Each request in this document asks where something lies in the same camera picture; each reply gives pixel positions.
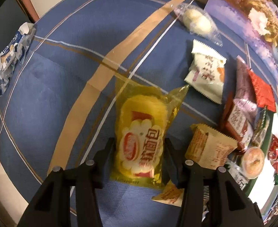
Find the red brown milk biscuit packet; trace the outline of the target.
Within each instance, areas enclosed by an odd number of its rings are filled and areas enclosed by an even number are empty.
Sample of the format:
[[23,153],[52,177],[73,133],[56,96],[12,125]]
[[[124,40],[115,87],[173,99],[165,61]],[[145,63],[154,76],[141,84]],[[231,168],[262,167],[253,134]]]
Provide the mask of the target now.
[[219,129],[237,141],[237,150],[244,153],[252,139],[253,128],[240,107],[234,104],[233,92],[227,97]]

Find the white packet with orange clover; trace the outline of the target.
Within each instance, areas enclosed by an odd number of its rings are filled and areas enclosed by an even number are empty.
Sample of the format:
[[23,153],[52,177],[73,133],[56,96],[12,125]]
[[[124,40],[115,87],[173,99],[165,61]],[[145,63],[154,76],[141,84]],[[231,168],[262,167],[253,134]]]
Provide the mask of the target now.
[[191,53],[193,61],[185,82],[211,101],[221,104],[227,59],[196,39],[193,40]]

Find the long red patterned snack bar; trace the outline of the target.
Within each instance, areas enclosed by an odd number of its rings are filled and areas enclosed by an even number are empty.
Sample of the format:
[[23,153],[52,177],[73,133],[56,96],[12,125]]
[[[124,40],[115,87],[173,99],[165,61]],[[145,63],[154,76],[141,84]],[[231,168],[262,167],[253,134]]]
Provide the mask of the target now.
[[272,87],[253,71],[247,70],[256,96],[257,107],[265,108],[276,113],[275,98]]

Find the pink purple snack packet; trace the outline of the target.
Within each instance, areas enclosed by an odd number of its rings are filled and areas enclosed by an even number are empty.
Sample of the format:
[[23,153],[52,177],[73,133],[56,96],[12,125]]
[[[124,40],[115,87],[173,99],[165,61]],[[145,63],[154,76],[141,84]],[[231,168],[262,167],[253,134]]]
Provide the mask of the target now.
[[249,68],[239,55],[236,58],[236,63],[236,93],[233,102],[253,124],[257,116],[257,104],[255,91],[248,73]]

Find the beige bread packet with barcode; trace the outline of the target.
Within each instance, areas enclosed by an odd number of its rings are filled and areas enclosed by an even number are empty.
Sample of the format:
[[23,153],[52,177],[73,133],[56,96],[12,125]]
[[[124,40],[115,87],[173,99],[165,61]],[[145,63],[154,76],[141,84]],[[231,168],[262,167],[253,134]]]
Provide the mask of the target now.
[[192,140],[185,158],[198,163],[202,168],[215,170],[224,166],[227,156],[237,148],[237,141],[206,124],[193,124]]

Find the blue white crumpled wrapper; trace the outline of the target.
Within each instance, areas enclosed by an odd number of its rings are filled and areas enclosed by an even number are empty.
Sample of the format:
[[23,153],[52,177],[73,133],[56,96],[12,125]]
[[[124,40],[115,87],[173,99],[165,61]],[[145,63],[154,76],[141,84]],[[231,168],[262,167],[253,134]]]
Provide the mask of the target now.
[[0,53],[0,96],[7,90],[16,64],[24,63],[26,53],[34,37],[34,24],[22,24],[10,43]]

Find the small orange beige sachet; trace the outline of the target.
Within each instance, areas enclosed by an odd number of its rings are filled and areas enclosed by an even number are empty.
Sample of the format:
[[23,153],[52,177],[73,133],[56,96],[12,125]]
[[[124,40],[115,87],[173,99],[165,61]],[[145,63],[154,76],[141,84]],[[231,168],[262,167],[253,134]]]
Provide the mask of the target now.
[[153,196],[151,200],[181,207],[183,201],[184,189],[178,189],[176,185],[170,180],[164,190],[157,196]]

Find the round pastry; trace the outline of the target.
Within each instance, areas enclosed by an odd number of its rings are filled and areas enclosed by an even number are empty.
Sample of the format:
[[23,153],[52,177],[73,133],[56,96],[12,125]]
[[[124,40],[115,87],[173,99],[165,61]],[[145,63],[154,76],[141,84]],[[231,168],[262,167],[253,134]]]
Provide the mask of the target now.
[[246,150],[241,159],[241,168],[247,179],[257,178],[263,170],[264,152],[259,147],[251,147]]

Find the small red candy packet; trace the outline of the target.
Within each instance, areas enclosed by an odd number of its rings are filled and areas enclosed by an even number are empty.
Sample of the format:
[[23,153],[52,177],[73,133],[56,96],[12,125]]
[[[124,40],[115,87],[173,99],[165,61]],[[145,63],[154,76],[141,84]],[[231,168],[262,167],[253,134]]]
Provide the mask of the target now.
[[275,173],[278,173],[278,138],[275,135],[272,135],[268,158]]

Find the blue plaid tablecloth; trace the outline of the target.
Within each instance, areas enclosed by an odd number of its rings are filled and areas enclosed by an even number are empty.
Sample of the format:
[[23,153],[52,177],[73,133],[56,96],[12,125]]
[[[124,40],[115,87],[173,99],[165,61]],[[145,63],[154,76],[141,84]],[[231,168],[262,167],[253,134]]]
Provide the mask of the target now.
[[[74,168],[114,136],[116,72],[166,94],[185,85],[194,38],[227,58],[224,101],[235,91],[240,55],[272,86],[278,105],[278,68],[257,34],[264,26],[251,21],[264,15],[254,9],[250,19],[224,0],[208,0],[220,47],[175,19],[169,7],[183,1],[193,0],[63,0],[38,20],[26,58],[0,97],[0,162],[27,202],[53,166]],[[190,87],[167,137],[176,149],[186,149],[190,126],[215,127],[223,105]],[[177,207],[150,199],[156,190],[110,181],[97,193],[104,226],[176,222]]]

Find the clear white pastry ball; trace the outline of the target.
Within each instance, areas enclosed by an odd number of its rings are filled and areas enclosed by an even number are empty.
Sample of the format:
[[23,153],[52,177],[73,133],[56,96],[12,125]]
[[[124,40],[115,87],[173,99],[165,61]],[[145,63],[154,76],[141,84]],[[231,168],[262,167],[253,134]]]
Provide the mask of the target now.
[[193,4],[181,3],[173,11],[190,33],[204,37],[220,47],[223,46],[218,27],[205,10]]

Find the floral painting canvas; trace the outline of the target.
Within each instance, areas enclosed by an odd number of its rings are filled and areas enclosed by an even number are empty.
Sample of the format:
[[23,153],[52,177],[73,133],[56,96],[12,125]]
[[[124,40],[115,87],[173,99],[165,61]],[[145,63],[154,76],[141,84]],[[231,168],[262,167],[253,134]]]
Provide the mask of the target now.
[[272,0],[208,0],[205,10],[242,37],[278,73],[278,7]]

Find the yellow soft bread packet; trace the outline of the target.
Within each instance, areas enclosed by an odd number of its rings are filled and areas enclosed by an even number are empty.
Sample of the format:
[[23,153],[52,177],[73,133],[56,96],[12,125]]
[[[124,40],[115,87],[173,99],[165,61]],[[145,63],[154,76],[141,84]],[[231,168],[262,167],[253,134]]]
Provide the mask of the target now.
[[159,189],[166,131],[188,92],[185,85],[163,94],[159,88],[124,77],[115,82],[116,149],[111,178]]

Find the white tray with teal rim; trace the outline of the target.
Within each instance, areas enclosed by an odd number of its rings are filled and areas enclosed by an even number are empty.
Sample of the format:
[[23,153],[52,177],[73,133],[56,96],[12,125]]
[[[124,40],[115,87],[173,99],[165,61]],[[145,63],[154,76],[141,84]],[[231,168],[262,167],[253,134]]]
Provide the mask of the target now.
[[263,170],[244,188],[250,200],[257,203],[264,224],[278,215],[278,109],[269,116],[270,124],[261,146],[265,155]]

